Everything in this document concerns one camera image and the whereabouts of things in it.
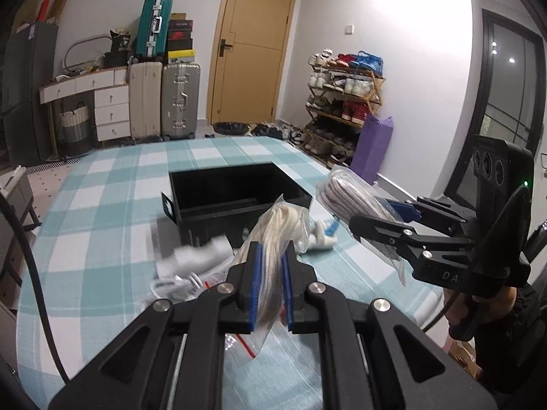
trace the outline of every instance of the doorway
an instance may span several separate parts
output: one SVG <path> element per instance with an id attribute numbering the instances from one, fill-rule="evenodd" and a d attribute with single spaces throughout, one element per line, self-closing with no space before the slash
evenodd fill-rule
<path id="1" fill-rule="evenodd" d="M 207 97 L 215 122 L 274 118 L 295 0 L 222 0 Z"/>
<path id="2" fill-rule="evenodd" d="M 475 111 L 445 195 L 475 209 L 477 178 L 471 161 L 474 134 L 537 151 L 545 111 L 545 50 L 540 35 L 483 10 L 483 52 Z"/>

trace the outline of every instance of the beige suitcase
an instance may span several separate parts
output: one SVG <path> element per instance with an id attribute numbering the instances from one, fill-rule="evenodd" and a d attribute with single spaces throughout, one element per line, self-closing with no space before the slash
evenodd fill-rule
<path id="1" fill-rule="evenodd" d="M 157 61 L 131 65 L 129 75 L 129 120 L 131 137 L 143 139 L 161 133 L 161 72 Z"/>

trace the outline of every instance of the camera lens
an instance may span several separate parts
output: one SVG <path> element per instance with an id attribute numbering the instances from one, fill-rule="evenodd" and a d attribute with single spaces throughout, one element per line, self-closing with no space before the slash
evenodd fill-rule
<path id="1" fill-rule="evenodd" d="M 496 183 L 501 185 L 503 183 L 503 165 L 498 160 L 496 162 L 496 167 L 494 168 L 494 175 L 496 176 Z"/>
<path id="2" fill-rule="evenodd" d="M 492 175 L 492 159 L 487 152 L 485 152 L 484 157 L 482 157 L 482 172 L 487 179 Z"/>
<path id="3" fill-rule="evenodd" d="M 478 151 L 475 151 L 475 156 L 473 157 L 473 160 L 475 162 L 475 169 L 480 168 L 480 153 Z"/>

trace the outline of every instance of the red sneaker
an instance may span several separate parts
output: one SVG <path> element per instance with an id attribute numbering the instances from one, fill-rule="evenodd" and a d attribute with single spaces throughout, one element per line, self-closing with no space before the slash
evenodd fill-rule
<path id="1" fill-rule="evenodd" d="M 367 105 L 354 104 L 353 116 L 351 121 L 360 125 L 365 124 L 366 116 L 369 114 L 369 108 Z"/>
<path id="2" fill-rule="evenodd" d="M 338 54 L 336 59 L 336 65 L 342 66 L 344 68 L 349 68 L 349 62 L 355 60 L 352 54 Z"/>
<path id="3" fill-rule="evenodd" d="M 342 111 L 342 118 L 344 120 L 351 120 L 353 116 L 353 102 L 344 101 L 344 110 Z"/>

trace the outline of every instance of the metal screw cap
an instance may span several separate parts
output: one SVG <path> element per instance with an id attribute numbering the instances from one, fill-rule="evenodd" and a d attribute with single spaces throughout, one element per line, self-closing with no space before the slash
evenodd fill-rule
<path id="1" fill-rule="evenodd" d="M 224 282 L 217 286 L 217 291 L 224 295 L 230 294 L 234 290 L 234 286 L 229 282 Z"/>
<path id="2" fill-rule="evenodd" d="M 171 304 L 167 299 L 158 299 L 154 302 L 152 308 L 154 308 L 154 311 L 158 313 L 163 313 L 171 308 Z"/>
<path id="3" fill-rule="evenodd" d="M 308 289 L 312 293 L 321 294 L 324 293 L 326 290 L 325 284 L 322 284 L 321 282 L 312 282 L 310 285 L 308 285 Z"/>
<path id="4" fill-rule="evenodd" d="M 373 307 L 376 308 L 379 312 L 383 313 L 391 308 L 391 304 L 387 299 L 376 299 L 373 303 Z"/>

